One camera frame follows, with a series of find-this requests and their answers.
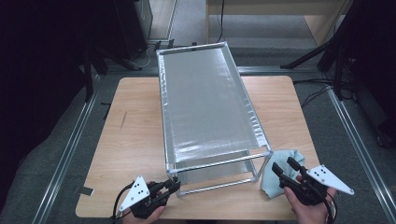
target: finger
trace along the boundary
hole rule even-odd
[[[286,198],[288,199],[288,201],[291,204],[291,206],[294,206],[295,204],[299,203],[299,201],[298,201],[296,195],[294,194],[293,190],[291,190],[288,187],[285,187],[284,191],[285,191]]]
[[[301,175],[297,175],[297,176],[296,176],[296,180],[297,180],[298,182],[303,182],[303,177],[302,177]]]
[[[155,211],[151,214],[151,216],[148,217],[149,223],[158,220],[158,218],[160,218],[161,214],[163,213],[163,210],[165,210],[164,206],[155,209]]]
[[[334,188],[328,188],[327,189],[327,193],[330,195],[330,196],[332,196],[332,198],[334,198],[335,197],[335,194],[337,193],[337,190],[336,189],[334,189]]]

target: black cable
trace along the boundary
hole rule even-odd
[[[331,87],[331,89],[334,86],[334,80],[333,79],[329,79],[329,78],[312,78],[312,79],[304,79],[304,80],[295,80],[295,81],[293,81],[293,85],[302,84],[302,83],[325,84],[325,85],[327,85],[326,87]],[[341,90],[350,92],[349,96],[345,96],[343,93],[341,93],[341,97],[342,97],[343,100],[351,100],[351,99],[353,99],[354,87],[352,85],[352,80],[351,79],[349,79],[348,82],[346,82],[346,81],[342,81],[341,82]],[[309,102],[311,102],[316,97],[318,97],[319,95],[321,95],[322,93],[324,93],[326,91],[324,91],[322,89],[320,91],[317,91],[317,92],[314,92],[314,93],[310,94],[305,99],[304,103],[302,104],[302,107],[306,106]]]
[[[333,215],[332,221],[335,221],[335,219],[337,218],[337,214],[338,214],[337,203],[335,202],[334,197],[332,195],[330,195],[330,193],[327,193],[327,195],[329,195],[329,197],[332,199],[332,205],[334,206],[334,212],[335,212],[334,214],[332,214]]]
[[[310,95],[308,95],[308,97],[306,97],[305,101],[303,102],[303,104],[301,105],[301,108],[303,108],[304,106],[308,105],[311,101],[313,101],[315,98],[317,98],[318,96],[320,96],[322,93],[330,90],[332,88],[329,88],[329,86],[325,86],[323,87],[320,91],[314,92]]]
[[[125,186],[125,188],[123,188],[123,189],[120,191],[119,195],[117,195],[117,199],[116,199],[116,201],[115,201],[115,203],[114,203],[114,207],[113,207],[113,216],[110,217],[110,219],[113,220],[113,223],[116,223],[116,220],[117,220],[117,219],[122,218],[122,217],[125,217],[126,215],[128,215],[128,214],[130,213],[130,212],[129,212],[129,213],[125,214],[125,215],[122,216],[122,217],[117,217],[117,215],[116,215],[117,205],[119,204],[119,200],[120,200],[120,197],[121,197],[122,193],[125,192],[125,190],[130,189],[130,188],[132,187],[133,184],[134,184],[134,181],[133,181],[131,184]]]
[[[327,213],[328,213],[327,224],[333,224],[336,216],[334,216],[334,217],[332,216],[332,209],[330,208],[329,202],[326,200],[325,197],[321,196],[320,192],[313,185],[311,185],[310,183],[307,183],[307,184],[308,184],[309,188],[311,188],[317,194],[317,196],[323,201],[324,205],[326,206]],[[334,201],[334,198],[332,197],[332,195],[330,195],[329,193],[327,193],[327,195],[329,195],[330,198],[332,198],[332,202],[333,202],[333,204],[335,204],[335,201]]]
[[[155,45],[154,44],[148,44],[148,46],[146,48],[139,50],[137,52],[137,55],[135,55],[130,61],[131,62],[136,61],[138,58],[140,58],[146,52],[146,50],[148,50],[148,49],[150,49],[152,47],[155,47]]]
[[[221,33],[220,33],[219,39],[218,39],[218,41],[216,41],[216,43],[219,43],[219,41],[221,40],[221,37],[222,37],[222,32],[223,32],[222,19],[223,19],[223,16],[224,16],[224,0],[222,0],[222,4],[221,4],[221,23],[220,23]]]
[[[150,57],[149,57],[149,49],[154,48],[154,47],[155,47],[155,46],[149,46],[149,47],[146,48],[145,52],[146,52],[146,55],[147,55],[147,57],[148,57],[148,61],[147,61],[145,64],[140,65],[140,64],[134,63],[134,62],[131,61],[131,60],[127,61],[127,63],[129,63],[129,64],[131,64],[131,65],[133,65],[133,66],[136,66],[136,67],[138,67],[138,68],[146,67],[146,66],[149,65],[149,63],[151,62],[151,59],[150,59]]]

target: metal frame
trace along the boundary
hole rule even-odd
[[[183,187],[191,186],[191,183],[203,183],[225,176],[252,173],[252,177],[249,178],[240,179],[238,176],[237,180],[235,178],[233,181],[225,181],[226,183],[180,189],[177,196],[259,180],[273,152],[233,62],[227,43],[157,50],[157,57],[163,112],[165,168],[169,178],[177,176]],[[212,97],[205,98],[205,94],[203,94],[204,97],[199,94],[197,96],[197,92],[210,92],[210,95],[219,95],[221,100],[212,100]],[[184,98],[198,101],[198,104],[211,105],[211,107],[207,109],[198,106],[196,107],[198,112],[189,109],[186,112],[184,108],[187,106],[184,104]],[[218,110],[218,105],[221,105],[223,114],[209,112],[209,118],[216,114],[215,118],[209,121],[201,116],[203,111]],[[239,116],[234,116],[235,105],[241,108],[237,111]],[[247,128],[248,131],[237,135],[228,134],[229,130],[220,125],[222,122],[219,119],[222,120],[220,117],[223,116],[241,117],[242,119],[236,121],[227,119],[226,122],[237,124],[235,126],[241,125],[238,127]],[[201,126],[209,127],[212,133],[196,131]],[[220,140],[213,141],[213,138],[216,138],[213,135],[217,133]],[[240,146],[238,140],[246,141],[247,144]],[[185,141],[193,143],[184,146]],[[251,150],[257,148],[260,153],[251,153]],[[256,171],[252,161],[258,158],[264,158],[259,172]]]

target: blue cloth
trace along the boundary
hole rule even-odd
[[[279,177],[272,170],[274,162],[283,170],[283,174],[295,179],[300,173],[293,170],[288,164],[288,157],[294,158],[300,165],[304,165],[304,156],[294,149],[282,149],[274,151],[271,159],[268,161],[262,173],[262,190],[270,199],[283,193],[283,189],[279,186]]]

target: hand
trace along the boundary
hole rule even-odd
[[[297,176],[298,181],[302,181],[301,176]],[[324,224],[326,223],[326,218],[329,215],[327,212],[326,205],[324,203],[319,203],[315,206],[306,206],[298,201],[294,192],[285,187],[284,188],[286,198],[291,204],[291,211],[297,216],[297,221],[299,224]],[[337,192],[336,189],[328,188],[328,194],[333,198]],[[332,198],[328,195],[326,197],[328,202],[332,201]]]
[[[148,217],[148,219],[142,219],[142,218],[137,218],[134,217],[134,214],[132,212],[126,217],[122,218],[122,224],[150,224],[158,220],[160,218],[161,214],[163,213],[163,210],[165,209],[164,206],[158,207],[155,209],[155,211],[151,214],[151,216]]]

